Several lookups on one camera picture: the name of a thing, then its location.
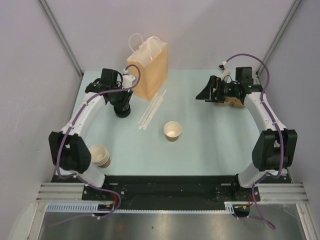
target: paper bag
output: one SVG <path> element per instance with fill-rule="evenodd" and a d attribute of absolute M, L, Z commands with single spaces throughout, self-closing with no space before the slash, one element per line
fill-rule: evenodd
<path fill-rule="evenodd" d="M 141 36 L 141 40 L 142 44 L 139 49 L 134 51 L 131 48 L 133 54 L 126 61 L 128 65 L 137 65 L 141 72 L 140 82 L 133 89 L 133 92 L 143 99 L 151 100 L 167 79 L 168 46 L 166 42 L 155 36 L 149 37 L 146 41 L 143 41 Z M 138 71 L 134 67 L 129 68 L 129 72 L 138 76 Z"/>

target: table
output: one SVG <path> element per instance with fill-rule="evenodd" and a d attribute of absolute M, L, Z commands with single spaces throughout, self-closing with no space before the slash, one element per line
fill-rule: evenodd
<path fill-rule="evenodd" d="M 173 70 L 158 94 L 164 100 L 146 130 L 138 121 L 149 101 L 136 95 L 130 100 L 131 114 L 118 118 L 111 104 L 100 111 L 84 139 L 87 147 L 106 146 L 111 164 L 105 175 L 235 175 L 252 162 L 252 150 L 259 131 L 245 108 L 216 106 L 195 100 L 217 70 Z M 85 88 L 101 76 L 86 71 L 74 106 L 82 104 Z M 176 142 L 165 138 L 164 125 L 176 121 L 182 133 Z"/>

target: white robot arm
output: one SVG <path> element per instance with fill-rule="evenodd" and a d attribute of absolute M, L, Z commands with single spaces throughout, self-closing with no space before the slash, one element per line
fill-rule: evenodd
<path fill-rule="evenodd" d="M 237 67 L 235 81 L 227 82 L 225 79 L 230 75 L 230 71 L 224 64 L 219 66 L 222 78 L 210 76 L 207 85 L 195 99 L 224 103 L 226 97 L 235 97 L 251 113 L 260 137 L 252 151 L 252 163 L 238 175 L 239 185 L 243 188 L 251 188 L 266 174 L 266 171 L 269 172 L 268 174 L 270 171 L 279 171 L 280 162 L 283 162 L 282 168 L 291 166 L 298 136 L 295 130 L 288 130 L 279 121 L 266 95 L 262 93 L 262 86 L 254 84 L 251 67 Z"/>
<path fill-rule="evenodd" d="M 114 106 L 118 117 L 125 118 L 130 114 L 129 101 L 133 91 L 126 89 L 132 87 L 135 80 L 131 74 L 121 75 L 115 70 L 104 68 L 101 78 L 87 86 L 82 104 L 71 120 L 60 132 L 52 132 L 49 136 L 52 161 L 59 166 L 56 170 L 59 177 L 79 175 L 87 183 L 102 187 L 105 175 L 91 163 L 91 154 L 83 139 L 92 121 L 107 102 Z"/>

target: white wall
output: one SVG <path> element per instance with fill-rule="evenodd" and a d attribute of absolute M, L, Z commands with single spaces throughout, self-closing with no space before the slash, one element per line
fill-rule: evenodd
<path fill-rule="evenodd" d="M 0 2 L 0 239 L 53 164 L 48 136 L 68 121 L 80 79 L 36 0 Z"/>
<path fill-rule="evenodd" d="M 298 141 L 291 172 L 303 182 L 320 224 L 320 1 L 302 1 L 272 56 L 268 101 L 277 116 L 295 129 Z"/>
<path fill-rule="evenodd" d="M 234 54 L 262 58 L 293 0 L 48 0 L 82 70 L 123 69 L 128 38 L 168 42 L 172 69 L 216 69 Z M 137 47 L 139 37 L 132 40 Z M 238 58 L 231 67 L 257 67 Z"/>

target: paper bag handle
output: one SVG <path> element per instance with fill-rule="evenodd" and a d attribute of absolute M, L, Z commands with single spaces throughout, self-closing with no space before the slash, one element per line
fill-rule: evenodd
<path fill-rule="evenodd" d="M 142 35 L 141 35 L 140 33 L 132 34 L 132 35 L 129 37 L 129 40 L 128 40 L 129 48 L 132 50 L 132 52 L 135 52 L 135 51 L 132 49 L 132 47 L 131 47 L 131 45 L 130 45 L 130 39 L 131 39 L 134 35 L 139 35 L 139 36 L 141 37 L 142 43 L 144 43 L 144 38 L 142 37 Z"/>
<path fill-rule="evenodd" d="M 151 58 L 151 60 L 153 59 L 152 58 L 152 56 L 151 56 L 151 51 L 150 51 L 150 49 L 149 49 L 149 41 L 150 41 L 150 39 L 158 39 L 158 40 L 160 40 L 158 37 L 156 37 L 156 36 L 151 36 L 151 37 L 149 37 L 148 39 L 147 39 L 147 42 L 146 42 L 146 48 L 149 50 L 149 53 L 150 53 L 150 58 Z"/>

